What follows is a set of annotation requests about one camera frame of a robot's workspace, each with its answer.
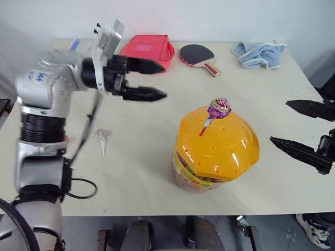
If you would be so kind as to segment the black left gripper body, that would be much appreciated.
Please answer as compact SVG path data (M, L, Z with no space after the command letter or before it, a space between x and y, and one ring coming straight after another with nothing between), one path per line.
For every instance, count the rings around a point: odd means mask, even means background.
M127 63L127 58L121 55L113 55L107 60L107 65L103 68L105 92L121 96L123 99L128 98L128 81L125 79L128 73Z

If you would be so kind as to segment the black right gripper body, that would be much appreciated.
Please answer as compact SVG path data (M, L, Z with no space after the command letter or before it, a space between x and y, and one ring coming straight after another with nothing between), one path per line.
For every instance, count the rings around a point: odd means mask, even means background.
M324 99L318 117L334 123L334 101ZM334 129L329 131L329 135L321 137L317 152L320 154L334 154Z

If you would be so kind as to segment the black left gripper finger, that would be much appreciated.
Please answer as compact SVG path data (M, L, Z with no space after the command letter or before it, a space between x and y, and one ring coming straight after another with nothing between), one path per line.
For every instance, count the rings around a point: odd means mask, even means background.
M165 71L165 68L156 61L140 58L127 58L127 69L141 74L156 74Z
M153 87L126 86L122 93L123 100L131 101L158 101L167 97L167 93Z

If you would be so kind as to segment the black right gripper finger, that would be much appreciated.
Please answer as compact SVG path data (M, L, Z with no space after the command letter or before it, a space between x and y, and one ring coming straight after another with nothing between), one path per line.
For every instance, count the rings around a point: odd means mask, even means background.
M298 113L311 117L311 118L322 118L327 120L325 116L325 104L311 101L311 100L289 100L285 103Z
M327 175L332 169L333 154L320 154L317 152L318 149L315 151L312 147L301 143L273 136L270 137L270 141L290 157L314 167L318 173Z

